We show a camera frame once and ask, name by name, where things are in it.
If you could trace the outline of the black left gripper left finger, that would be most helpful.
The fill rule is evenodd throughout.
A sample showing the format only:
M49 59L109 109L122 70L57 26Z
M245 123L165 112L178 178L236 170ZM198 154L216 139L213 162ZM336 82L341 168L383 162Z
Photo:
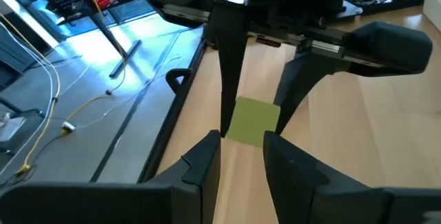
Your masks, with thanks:
M29 183L0 196L1 224L211 224L221 138L211 130L145 183Z

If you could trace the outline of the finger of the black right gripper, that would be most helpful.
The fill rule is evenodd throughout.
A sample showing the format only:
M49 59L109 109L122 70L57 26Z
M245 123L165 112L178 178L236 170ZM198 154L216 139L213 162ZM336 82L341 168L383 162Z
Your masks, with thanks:
M232 121L247 45L244 6L215 0L207 24L207 38L218 50L221 74L220 135L225 137Z
M281 134L309 91L323 77L348 69L348 62L333 52L303 48L283 68L274 104L280 107L276 133Z

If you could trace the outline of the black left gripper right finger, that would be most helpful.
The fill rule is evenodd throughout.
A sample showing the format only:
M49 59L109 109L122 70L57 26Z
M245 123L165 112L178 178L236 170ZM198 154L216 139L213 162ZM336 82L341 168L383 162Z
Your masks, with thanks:
M272 131L263 156L280 224L441 224L441 189L369 187Z

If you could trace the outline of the green cube block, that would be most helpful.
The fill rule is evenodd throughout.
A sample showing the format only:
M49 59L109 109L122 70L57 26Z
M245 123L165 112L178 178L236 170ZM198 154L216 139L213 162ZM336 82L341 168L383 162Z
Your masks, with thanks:
M262 147L265 131L274 131L280 107L256 99L240 96L236 100L226 137L254 147Z

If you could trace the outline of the black side table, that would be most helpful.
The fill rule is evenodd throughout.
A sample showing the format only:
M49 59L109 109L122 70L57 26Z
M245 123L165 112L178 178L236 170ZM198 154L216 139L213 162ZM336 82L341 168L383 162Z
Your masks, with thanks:
M71 24L74 21L82 19L84 17L89 17L95 26L103 33L105 38L111 43L111 45L115 48L115 50L121 55L120 61L114 67L113 71L109 74L111 79L117 78L122 71L124 71L128 61L134 56L135 52L141 45L141 40L135 40L128 50L125 50L121 44L116 40L113 33L110 31L108 26L105 24L105 15L102 16L103 12L108 8L117 7L119 5L123 5L124 3L128 3L131 0L113 0L113 2L106 8L100 9L95 5L94 0L82 0L73 5L75 10L79 12L68 17L63 17L62 21L58 21L57 25L61 26L64 24Z

